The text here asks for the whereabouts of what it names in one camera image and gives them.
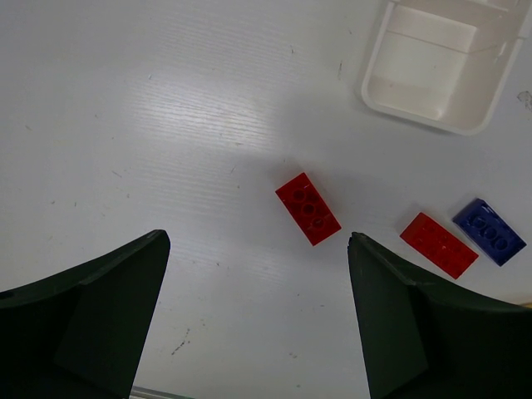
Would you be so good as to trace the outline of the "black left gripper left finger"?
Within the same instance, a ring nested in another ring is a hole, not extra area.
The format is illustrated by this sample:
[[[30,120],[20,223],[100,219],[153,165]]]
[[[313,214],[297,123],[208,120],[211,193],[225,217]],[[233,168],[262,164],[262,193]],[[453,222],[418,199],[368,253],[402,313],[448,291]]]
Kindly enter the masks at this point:
[[[156,229],[1,293],[3,398],[127,398],[170,255]]]

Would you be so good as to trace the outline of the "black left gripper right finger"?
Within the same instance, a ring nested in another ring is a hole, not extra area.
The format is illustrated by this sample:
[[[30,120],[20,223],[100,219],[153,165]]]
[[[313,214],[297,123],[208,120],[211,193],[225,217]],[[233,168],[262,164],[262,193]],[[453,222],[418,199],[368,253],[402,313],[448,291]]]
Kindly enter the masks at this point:
[[[369,236],[348,263],[373,398],[528,398],[531,311],[462,288]]]

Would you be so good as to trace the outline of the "red lego brick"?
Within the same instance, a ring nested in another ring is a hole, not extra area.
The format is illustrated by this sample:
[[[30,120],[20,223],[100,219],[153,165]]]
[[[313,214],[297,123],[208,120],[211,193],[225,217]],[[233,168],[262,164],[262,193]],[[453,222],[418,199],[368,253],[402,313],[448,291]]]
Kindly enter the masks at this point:
[[[342,229],[333,212],[305,173],[275,191],[312,246]]]
[[[422,212],[400,237],[453,279],[458,279],[479,258],[478,253]]]

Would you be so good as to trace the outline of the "dark blue lego brick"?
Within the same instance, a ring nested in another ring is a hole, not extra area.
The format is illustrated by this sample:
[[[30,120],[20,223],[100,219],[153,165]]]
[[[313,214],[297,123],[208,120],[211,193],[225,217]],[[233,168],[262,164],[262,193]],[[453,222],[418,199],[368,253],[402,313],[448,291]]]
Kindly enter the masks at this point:
[[[500,267],[527,245],[483,199],[471,201],[452,220]]]

